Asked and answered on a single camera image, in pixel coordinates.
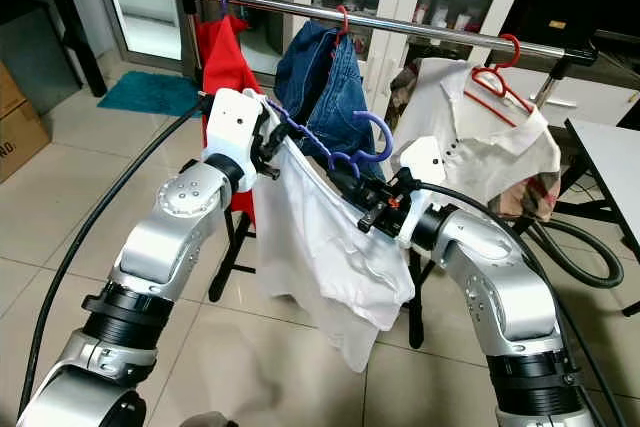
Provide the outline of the white shorts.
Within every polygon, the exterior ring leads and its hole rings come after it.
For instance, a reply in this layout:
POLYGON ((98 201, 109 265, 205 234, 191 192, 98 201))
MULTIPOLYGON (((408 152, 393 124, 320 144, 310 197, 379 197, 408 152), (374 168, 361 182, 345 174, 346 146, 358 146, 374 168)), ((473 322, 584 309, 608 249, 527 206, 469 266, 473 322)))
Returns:
POLYGON ((352 371, 365 371, 372 345, 394 326, 415 286, 406 255, 360 215, 292 143, 274 158, 278 179, 252 190, 262 293, 292 296, 352 371))

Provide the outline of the blue denim jeans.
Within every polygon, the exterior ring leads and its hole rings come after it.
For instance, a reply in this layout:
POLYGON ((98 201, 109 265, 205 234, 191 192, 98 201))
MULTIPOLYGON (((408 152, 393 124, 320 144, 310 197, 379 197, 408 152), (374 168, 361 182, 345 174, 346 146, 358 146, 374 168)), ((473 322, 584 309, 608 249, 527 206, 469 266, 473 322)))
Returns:
POLYGON ((374 153, 374 131, 355 113, 367 108, 352 40, 315 20, 294 34, 278 65, 274 93, 280 106, 330 152, 374 153))

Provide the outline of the plain red shirt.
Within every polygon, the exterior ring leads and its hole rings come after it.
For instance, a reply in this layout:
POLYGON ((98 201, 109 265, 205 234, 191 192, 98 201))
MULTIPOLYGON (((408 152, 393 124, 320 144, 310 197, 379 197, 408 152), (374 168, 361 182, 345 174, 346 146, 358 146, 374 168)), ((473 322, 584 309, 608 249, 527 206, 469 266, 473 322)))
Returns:
MULTIPOLYGON (((250 66, 242 55, 241 44, 236 37, 238 31, 243 28, 244 21, 230 14, 218 21, 197 25, 198 53, 200 53, 202 66, 204 66, 200 75, 202 92, 212 95, 216 90, 229 88, 237 90, 237 92, 253 89, 261 94, 260 85, 253 79, 250 66)), ((205 125, 209 121, 209 112, 204 113, 201 117, 202 127, 204 127, 204 147, 205 125)), ((251 190, 234 194, 230 198, 230 209, 234 212, 244 213, 252 222, 255 221, 251 190)))

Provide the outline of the white buttoned shirt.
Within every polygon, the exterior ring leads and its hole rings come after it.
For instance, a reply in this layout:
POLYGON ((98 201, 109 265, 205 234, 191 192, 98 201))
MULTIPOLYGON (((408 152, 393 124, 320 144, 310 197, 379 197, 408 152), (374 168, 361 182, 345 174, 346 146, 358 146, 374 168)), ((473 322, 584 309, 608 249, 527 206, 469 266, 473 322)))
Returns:
POLYGON ((504 218, 548 221, 561 194, 561 149, 539 110, 512 95, 499 101, 452 58, 419 58, 392 81, 385 120, 401 167, 403 149, 421 136, 438 143, 444 188, 481 200, 504 218))

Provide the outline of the teal floor mat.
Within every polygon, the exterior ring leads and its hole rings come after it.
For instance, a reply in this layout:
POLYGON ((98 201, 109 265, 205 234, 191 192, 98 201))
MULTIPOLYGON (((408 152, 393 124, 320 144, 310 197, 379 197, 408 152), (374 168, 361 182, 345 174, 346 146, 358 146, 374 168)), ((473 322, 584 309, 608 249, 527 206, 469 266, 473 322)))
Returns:
POLYGON ((178 117, 196 106, 197 98, 195 84, 182 76, 129 71, 101 99, 99 108, 178 117))

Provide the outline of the chrome black clothes rack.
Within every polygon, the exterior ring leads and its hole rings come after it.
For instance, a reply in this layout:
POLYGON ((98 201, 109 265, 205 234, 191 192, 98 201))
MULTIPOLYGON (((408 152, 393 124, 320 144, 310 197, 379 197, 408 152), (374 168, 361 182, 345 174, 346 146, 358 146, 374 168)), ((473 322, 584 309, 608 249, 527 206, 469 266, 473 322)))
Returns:
MULTIPOLYGON (((242 5, 260 10, 278 12, 278 14, 294 15, 301 17, 311 17, 311 19, 337 20, 342 19, 335 8, 312 7, 298 5, 298 3, 284 0, 228 0, 229 5, 242 5)), ((184 10, 191 16, 193 25, 197 23, 197 2, 196 0, 183 0, 184 10)), ((424 37, 433 40, 448 40, 448 42, 466 44, 472 47, 486 47, 500 49, 513 53, 513 46, 507 39, 493 37, 493 35, 467 33, 467 31, 454 31, 442 28, 442 26, 426 26, 420 24, 407 23, 407 21, 389 19, 389 17, 378 17, 370 14, 351 14, 349 23, 362 28, 374 30, 393 31, 393 33, 411 35, 411 37, 424 37)), ((596 48, 571 49, 562 47, 541 46, 541 44, 526 44, 524 51, 532 56, 545 57, 554 60, 554 66, 550 71, 549 79, 545 81, 544 87, 539 94, 550 94, 558 81, 564 79, 564 74, 571 65, 588 66, 598 58, 599 51, 596 48)), ((558 211, 564 215, 573 215, 590 218, 591 215, 612 215, 611 207, 605 200, 593 200, 586 203, 563 203, 557 207, 558 211)), ((221 258, 218 271, 216 271, 209 289, 207 289, 207 300, 210 303, 219 302, 227 286, 230 276, 234 272, 255 273, 255 268, 237 264, 237 258, 241 253, 244 240, 256 238, 256 232, 250 230, 251 220, 247 215, 242 215, 238 221, 232 216, 232 209, 224 213, 225 225, 227 225, 229 247, 221 258)), ((433 262, 422 262, 420 255, 412 254, 410 257, 410 272, 415 275, 415 298, 407 303, 408 313, 410 313, 410 345, 412 349, 419 349, 425 341, 425 323, 422 318, 422 303, 420 299, 421 287, 428 280, 428 276, 434 271, 433 262)))

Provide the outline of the cardboard box black print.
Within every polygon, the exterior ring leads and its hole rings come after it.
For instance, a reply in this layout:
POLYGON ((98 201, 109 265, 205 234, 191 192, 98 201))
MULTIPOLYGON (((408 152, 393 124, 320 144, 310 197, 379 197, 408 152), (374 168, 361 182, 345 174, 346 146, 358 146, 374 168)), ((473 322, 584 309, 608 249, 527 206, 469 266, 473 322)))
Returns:
POLYGON ((51 142, 49 130, 27 99, 1 116, 0 180, 6 181, 51 142))

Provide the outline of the white table black legs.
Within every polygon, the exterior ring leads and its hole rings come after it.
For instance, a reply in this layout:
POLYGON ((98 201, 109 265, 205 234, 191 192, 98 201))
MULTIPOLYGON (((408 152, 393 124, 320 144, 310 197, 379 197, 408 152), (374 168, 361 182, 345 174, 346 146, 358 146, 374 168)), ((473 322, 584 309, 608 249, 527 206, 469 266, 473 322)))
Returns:
POLYGON ((567 119, 564 126, 579 148, 564 186, 593 171, 612 215, 590 217, 617 223, 623 244, 640 259, 640 131, 580 119, 567 119))

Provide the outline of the low white drawer cabinet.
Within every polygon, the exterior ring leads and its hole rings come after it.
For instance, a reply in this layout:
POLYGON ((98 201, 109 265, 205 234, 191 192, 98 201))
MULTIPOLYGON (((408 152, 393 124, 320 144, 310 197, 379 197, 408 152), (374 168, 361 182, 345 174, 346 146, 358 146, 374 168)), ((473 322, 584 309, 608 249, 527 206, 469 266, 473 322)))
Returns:
MULTIPOLYGON (((503 69, 502 76, 518 93, 534 101, 553 65, 548 58, 524 58, 517 66, 503 69)), ((640 74, 602 58, 588 67, 568 67, 564 79, 541 107, 541 113, 549 124, 556 126, 567 119, 614 126, 639 101, 640 74)))

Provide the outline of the plain cardboard box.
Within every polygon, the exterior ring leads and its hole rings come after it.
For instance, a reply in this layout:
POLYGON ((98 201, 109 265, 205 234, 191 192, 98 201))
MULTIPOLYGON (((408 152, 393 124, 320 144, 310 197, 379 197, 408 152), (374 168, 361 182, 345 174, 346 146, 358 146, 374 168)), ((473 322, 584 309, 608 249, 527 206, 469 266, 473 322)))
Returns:
POLYGON ((8 66, 0 62, 0 119, 26 102, 26 95, 20 92, 17 81, 10 74, 8 66))

